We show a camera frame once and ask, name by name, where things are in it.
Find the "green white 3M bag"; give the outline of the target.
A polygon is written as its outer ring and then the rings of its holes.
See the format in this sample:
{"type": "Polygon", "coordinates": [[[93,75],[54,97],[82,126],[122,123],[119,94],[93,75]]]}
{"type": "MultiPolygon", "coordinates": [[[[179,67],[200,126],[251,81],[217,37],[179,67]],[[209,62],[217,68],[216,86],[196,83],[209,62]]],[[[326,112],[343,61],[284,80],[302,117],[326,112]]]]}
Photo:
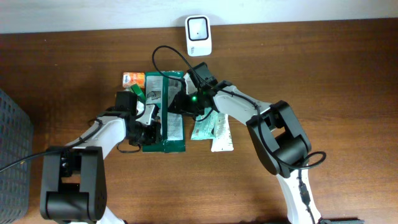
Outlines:
{"type": "Polygon", "coordinates": [[[146,105],[156,105],[159,110],[155,121],[160,125],[160,142],[144,146],[143,152],[180,153],[185,152],[185,133],[183,118],[180,114],[171,113],[169,106],[177,93],[182,90],[182,84],[178,81],[183,77],[181,71],[146,72],[145,93],[146,105]]]}

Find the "white tube gold cap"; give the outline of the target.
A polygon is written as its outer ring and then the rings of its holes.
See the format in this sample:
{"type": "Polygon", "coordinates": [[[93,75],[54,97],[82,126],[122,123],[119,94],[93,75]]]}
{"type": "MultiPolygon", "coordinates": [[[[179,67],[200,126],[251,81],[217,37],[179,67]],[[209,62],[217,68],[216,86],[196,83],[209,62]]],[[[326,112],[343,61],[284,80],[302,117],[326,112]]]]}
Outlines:
{"type": "Polygon", "coordinates": [[[214,135],[215,138],[211,145],[212,152],[228,152],[234,150],[227,114],[218,113],[214,135]]]}

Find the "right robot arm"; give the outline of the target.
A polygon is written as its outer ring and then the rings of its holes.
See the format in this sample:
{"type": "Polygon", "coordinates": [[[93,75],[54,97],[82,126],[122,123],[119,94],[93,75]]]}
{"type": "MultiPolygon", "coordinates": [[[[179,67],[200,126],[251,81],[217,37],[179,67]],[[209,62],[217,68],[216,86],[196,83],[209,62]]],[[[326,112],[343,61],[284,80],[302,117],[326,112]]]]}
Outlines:
{"type": "Polygon", "coordinates": [[[308,171],[320,165],[326,154],[319,151],[320,160],[309,163],[315,153],[290,105],[285,101],[259,101],[242,93],[229,81],[219,82],[204,62],[190,67],[187,74],[195,91],[188,93],[188,81],[182,79],[183,89],[174,97],[169,111],[197,118],[209,108],[244,124],[261,164],[279,181],[289,223],[321,223],[308,171]]]}

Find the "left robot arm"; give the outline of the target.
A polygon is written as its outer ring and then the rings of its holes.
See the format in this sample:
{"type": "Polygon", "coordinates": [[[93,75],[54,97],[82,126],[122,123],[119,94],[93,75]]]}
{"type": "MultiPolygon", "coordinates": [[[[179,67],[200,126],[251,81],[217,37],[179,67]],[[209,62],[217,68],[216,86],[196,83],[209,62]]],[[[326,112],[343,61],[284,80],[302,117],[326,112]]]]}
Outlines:
{"type": "Polygon", "coordinates": [[[114,106],[100,113],[92,126],[66,146],[51,146],[44,155],[40,214],[57,223],[120,223],[107,206],[104,159],[127,140],[142,148],[161,140],[156,104],[138,111],[141,97],[119,91],[114,106]]]}

